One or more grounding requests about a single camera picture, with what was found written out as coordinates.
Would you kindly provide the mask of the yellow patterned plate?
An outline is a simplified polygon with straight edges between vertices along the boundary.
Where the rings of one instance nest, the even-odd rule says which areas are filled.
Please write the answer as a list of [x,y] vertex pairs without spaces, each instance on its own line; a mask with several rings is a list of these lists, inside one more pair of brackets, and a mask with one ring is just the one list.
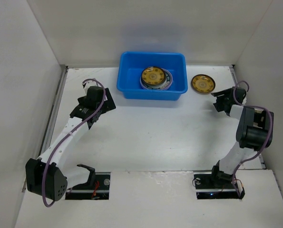
[[210,76],[198,74],[192,78],[191,86],[197,93],[209,94],[214,91],[216,84]]
[[159,86],[166,81],[166,73],[162,68],[150,66],[142,71],[141,81],[148,86]]

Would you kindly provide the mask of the teal patterned plate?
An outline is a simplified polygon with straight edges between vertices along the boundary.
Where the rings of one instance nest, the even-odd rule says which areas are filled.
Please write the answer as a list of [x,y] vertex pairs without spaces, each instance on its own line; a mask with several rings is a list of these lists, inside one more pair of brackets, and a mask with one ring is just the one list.
[[140,84],[145,89],[164,90],[170,82],[170,76],[166,71],[143,71]]

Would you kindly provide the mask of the purple plate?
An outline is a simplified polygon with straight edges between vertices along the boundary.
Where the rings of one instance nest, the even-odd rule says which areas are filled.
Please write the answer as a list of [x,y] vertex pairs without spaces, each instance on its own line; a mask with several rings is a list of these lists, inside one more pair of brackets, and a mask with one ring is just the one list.
[[162,69],[166,75],[166,80],[163,84],[161,85],[146,85],[145,82],[143,81],[142,78],[140,78],[140,84],[144,89],[148,89],[148,90],[168,90],[170,88],[170,86],[173,83],[173,76],[172,74],[166,70],[166,69]]

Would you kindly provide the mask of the white plate dark lettered rim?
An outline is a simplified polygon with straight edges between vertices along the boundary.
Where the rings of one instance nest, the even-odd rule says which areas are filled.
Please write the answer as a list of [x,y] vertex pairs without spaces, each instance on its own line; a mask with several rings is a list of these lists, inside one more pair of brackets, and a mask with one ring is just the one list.
[[166,69],[151,66],[142,71],[139,81],[147,90],[167,90],[173,82],[173,76]]

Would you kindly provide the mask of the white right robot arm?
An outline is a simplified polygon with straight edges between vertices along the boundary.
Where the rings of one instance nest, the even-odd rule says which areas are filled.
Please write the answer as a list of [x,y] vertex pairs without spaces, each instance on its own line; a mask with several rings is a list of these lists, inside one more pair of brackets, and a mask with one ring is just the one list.
[[212,168],[209,181],[216,188],[231,183],[241,164],[258,157],[273,139],[274,113],[267,109],[243,105],[247,92],[231,87],[211,93],[216,98],[214,107],[218,112],[239,120],[236,142],[229,153]]

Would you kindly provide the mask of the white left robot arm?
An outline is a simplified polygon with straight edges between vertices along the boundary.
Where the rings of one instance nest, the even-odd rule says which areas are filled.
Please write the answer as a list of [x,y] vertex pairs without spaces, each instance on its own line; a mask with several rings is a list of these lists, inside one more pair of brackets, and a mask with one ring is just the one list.
[[27,190],[43,200],[56,202],[75,186],[91,188],[96,182],[95,168],[77,164],[64,169],[75,145],[99,117],[116,108],[108,88],[89,86],[86,95],[78,98],[78,105],[69,115],[68,122],[56,140],[38,158],[30,158],[26,165]]

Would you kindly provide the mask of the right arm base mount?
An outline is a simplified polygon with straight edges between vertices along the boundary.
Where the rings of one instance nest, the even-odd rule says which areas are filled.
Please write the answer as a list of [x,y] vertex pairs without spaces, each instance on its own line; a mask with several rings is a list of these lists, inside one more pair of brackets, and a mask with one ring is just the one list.
[[244,185],[239,179],[213,184],[211,171],[194,172],[192,185],[198,200],[242,200],[245,196]]

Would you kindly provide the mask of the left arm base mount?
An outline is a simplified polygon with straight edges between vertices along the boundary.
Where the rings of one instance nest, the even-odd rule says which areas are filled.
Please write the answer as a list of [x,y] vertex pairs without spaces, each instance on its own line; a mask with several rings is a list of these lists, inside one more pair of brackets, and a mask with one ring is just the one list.
[[77,166],[88,171],[88,179],[69,188],[65,200],[108,200],[111,173],[96,172],[93,167],[83,164]]

